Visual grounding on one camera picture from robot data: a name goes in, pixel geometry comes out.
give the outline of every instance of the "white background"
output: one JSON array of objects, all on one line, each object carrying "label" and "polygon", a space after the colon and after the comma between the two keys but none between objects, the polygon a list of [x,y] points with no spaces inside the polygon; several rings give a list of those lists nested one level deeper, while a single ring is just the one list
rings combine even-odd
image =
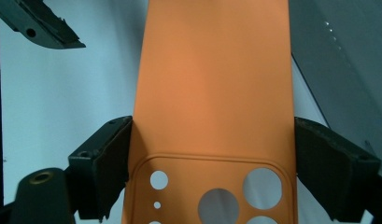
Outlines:
[{"label": "white background", "polygon": [[[26,175],[67,156],[108,120],[132,115],[146,0],[46,0],[86,44],[45,49],[0,21],[5,203]],[[293,64],[295,115],[324,122]],[[332,223],[298,181],[299,223]],[[104,223],[120,223],[122,197]],[[366,216],[362,223],[370,223]],[[77,221],[98,223],[98,221]]]}]

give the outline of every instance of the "screw hole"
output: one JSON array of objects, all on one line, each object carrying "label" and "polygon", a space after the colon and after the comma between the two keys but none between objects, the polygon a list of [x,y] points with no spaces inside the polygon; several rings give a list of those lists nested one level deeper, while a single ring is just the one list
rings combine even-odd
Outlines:
[{"label": "screw hole", "polygon": [[28,36],[30,37],[36,37],[36,31],[34,29],[27,29],[27,31],[25,32]]},{"label": "screw hole", "polygon": [[43,172],[37,175],[34,175],[30,179],[30,183],[33,185],[43,184],[45,182],[48,182],[53,177],[52,172]]},{"label": "screw hole", "polygon": [[82,152],[79,152],[78,154],[80,157],[84,157],[84,158],[89,158],[90,157],[90,153],[88,151],[82,151]]}]

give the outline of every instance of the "small circular hole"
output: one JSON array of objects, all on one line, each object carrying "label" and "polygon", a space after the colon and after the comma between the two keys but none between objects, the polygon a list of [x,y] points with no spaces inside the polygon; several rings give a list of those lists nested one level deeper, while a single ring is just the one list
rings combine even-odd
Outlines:
[{"label": "small circular hole", "polygon": [[36,37],[36,31],[34,29],[27,29],[27,31],[25,32],[28,36],[30,37]]},{"label": "small circular hole", "polygon": [[159,209],[159,208],[162,207],[161,203],[159,203],[159,202],[154,203],[153,206],[154,206],[156,209]]},{"label": "small circular hole", "polygon": [[82,151],[82,152],[79,152],[78,154],[80,157],[84,157],[84,158],[89,158],[90,157],[90,153],[88,151]]},{"label": "small circular hole", "polygon": [[30,183],[33,185],[42,184],[42,183],[49,181],[52,177],[53,177],[52,172],[42,172],[40,174],[34,175],[30,179]]}]

